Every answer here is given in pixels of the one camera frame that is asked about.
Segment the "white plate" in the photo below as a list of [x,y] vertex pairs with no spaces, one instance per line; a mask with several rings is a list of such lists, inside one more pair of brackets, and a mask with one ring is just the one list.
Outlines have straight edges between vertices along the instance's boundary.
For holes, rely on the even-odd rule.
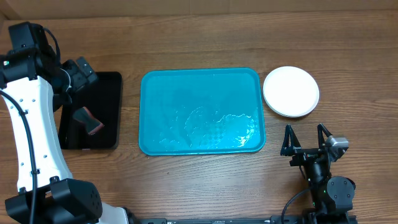
[[283,66],[271,71],[263,83],[263,97],[271,98],[320,98],[315,79],[305,70]]

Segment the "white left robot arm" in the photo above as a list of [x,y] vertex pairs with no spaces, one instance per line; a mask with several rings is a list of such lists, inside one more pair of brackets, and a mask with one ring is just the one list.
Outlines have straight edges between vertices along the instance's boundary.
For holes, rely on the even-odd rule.
[[118,145],[123,80],[95,72],[85,58],[62,61],[54,35],[39,24],[9,27],[12,49],[1,56],[1,96],[12,121],[18,194],[5,201],[19,223],[136,223],[125,207],[101,200],[76,180],[63,150]]

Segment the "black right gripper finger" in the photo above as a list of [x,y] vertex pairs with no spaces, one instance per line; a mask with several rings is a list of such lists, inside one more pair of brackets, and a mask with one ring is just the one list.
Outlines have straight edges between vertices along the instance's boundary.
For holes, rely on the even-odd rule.
[[297,139],[292,126],[288,124],[285,127],[284,141],[280,150],[281,156],[294,156],[297,150],[301,150],[301,145]]
[[318,134],[318,144],[319,145],[324,145],[325,138],[328,138],[329,136],[332,135],[332,133],[329,132],[329,130],[327,130],[327,128],[324,126],[323,123],[320,123],[317,126],[317,134]]

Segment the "light blue plate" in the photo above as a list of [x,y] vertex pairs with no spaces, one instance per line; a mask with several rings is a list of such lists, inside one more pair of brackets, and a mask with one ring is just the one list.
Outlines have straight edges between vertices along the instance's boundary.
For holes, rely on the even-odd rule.
[[267,106],[275,113],[288,118],[298,118],[310,114],[320,98],[266,98]]

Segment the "black and orange sponge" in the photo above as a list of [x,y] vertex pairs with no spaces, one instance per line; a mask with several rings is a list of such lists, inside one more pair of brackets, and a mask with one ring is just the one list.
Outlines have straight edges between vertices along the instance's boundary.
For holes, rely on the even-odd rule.
[[104,124],[96,119],[85,106],[76,110],[73,113],[72,118],[84,125],[88,135],[94,135],[104,127]]

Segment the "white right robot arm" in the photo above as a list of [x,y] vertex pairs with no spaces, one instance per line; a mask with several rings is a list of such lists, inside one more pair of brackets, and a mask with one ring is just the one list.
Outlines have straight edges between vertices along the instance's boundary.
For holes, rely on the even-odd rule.
[[[323,125],[317,126],[318,147],[304,149],[291,125],[285,127],[280,154],[290,157],[290,166],[298,167],[308,187],[295,194],[284,206],[276,223],[356,223],[356,217],[348,215],[353,209],[356,190],[354,181],[347,177],[332,176],[331,164],[340,159],[349,148],[344,136],[334,136]],[[286,211],[297,198],[309,193],[313,208],[300,216],[287,217]]]

